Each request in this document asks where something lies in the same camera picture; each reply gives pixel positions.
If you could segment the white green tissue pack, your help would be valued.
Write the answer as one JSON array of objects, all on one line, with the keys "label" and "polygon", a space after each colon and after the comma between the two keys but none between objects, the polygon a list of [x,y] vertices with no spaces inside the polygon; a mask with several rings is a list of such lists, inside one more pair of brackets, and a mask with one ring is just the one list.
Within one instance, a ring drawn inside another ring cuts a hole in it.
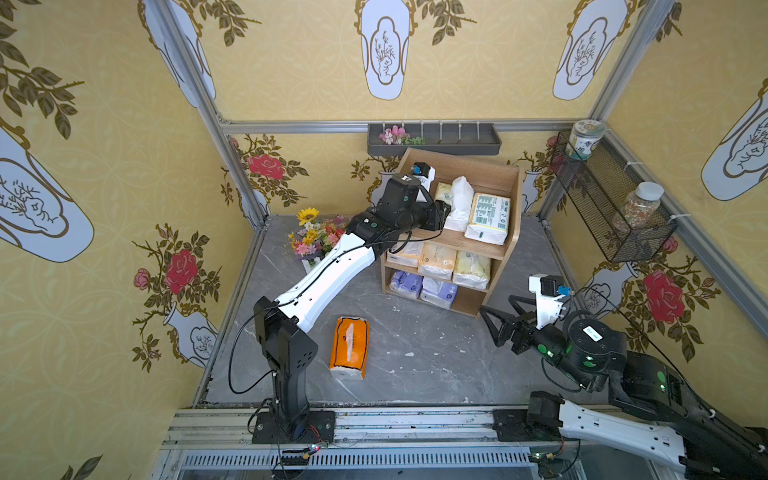
[{"label": "white green tissue pack", "polygon": [[482,243],[503,245],[509,232],[510,210],[510,198],[476,193],[464,236]]}]

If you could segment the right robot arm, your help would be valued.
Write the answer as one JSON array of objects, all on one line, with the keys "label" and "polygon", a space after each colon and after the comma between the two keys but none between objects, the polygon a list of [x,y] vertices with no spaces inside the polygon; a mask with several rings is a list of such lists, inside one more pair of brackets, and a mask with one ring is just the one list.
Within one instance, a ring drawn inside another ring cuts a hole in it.
[{"label": "right robot arm", "polygon": [[609,404],[624,415],[601,414],[534,391],[525,410],[495,411],[500,438],[513,429],[541,439],[591,440],[663,464],[687,479],[766,478],[766,429],[735,423],[671,366],[628,350],[626,335],[590,312],[572,311],[562,325],[539,328],[535,312],[523,309],[525,302],[512,295],[512,313],[480,309],[494,344],[509,344],[515,354],[537,353],[542,363],[586,392],[607,390]]}]

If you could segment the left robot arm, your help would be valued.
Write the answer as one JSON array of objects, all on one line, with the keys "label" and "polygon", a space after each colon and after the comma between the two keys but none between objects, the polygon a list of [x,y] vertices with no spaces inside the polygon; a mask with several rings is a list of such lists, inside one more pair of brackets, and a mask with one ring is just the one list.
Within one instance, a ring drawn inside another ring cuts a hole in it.
[{"label": "left robot arm", "polygon": [[273,372],[270,414],[281,433],[298,440],[308,426],[306,369],[317,354],[308,332],[336,295],[362,270],[417,229],[442,234],[450,207],[429,187],[435,171],[393,175],[379,201],[355,215],[330,253],[275,300],[254,305],[255,333]]}]

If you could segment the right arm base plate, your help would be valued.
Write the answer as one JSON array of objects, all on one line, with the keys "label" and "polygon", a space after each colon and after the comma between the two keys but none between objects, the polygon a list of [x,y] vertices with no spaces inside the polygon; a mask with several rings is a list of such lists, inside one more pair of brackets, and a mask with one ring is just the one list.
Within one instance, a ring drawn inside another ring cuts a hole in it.
[{"label": "right arm base plate", "polygon": [[542,430],[528,421],[528,410],[495,409],[492,429],[499,442],[522,442],[541,439]]}]

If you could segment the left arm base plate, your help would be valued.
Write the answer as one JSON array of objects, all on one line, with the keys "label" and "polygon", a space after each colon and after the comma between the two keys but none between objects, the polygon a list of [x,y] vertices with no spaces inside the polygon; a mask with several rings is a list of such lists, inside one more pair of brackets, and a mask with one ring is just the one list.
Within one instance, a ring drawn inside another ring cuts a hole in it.
[{"label": "left arm base plate", "polygon": [[332,442],[335,425],[336,413],[331,410],[310,410],[296,422],[286,423],[264,409],[249,421],[252,443],[257,445]]}]

